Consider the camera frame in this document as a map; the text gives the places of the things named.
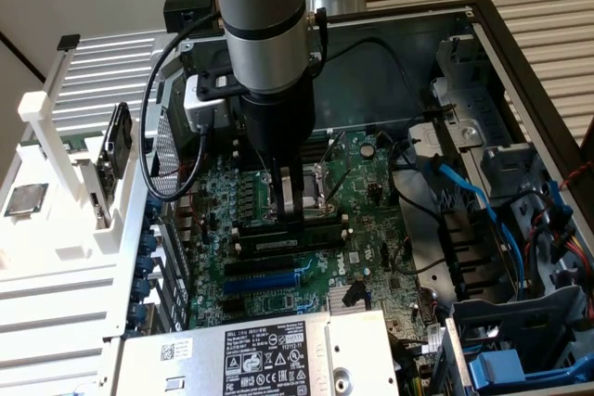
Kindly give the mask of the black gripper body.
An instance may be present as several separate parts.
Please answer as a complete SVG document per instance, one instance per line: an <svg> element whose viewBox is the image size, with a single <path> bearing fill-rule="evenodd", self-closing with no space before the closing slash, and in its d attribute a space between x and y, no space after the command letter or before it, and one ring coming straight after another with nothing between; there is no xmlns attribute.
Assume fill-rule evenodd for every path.
<svg viewBox="0 0 594 396"><path fill-rule="evenodd" d="M299 155L316 122L312 80L299 80L274 94L247 93L240 106L250 141L279 162Z"/></svg>

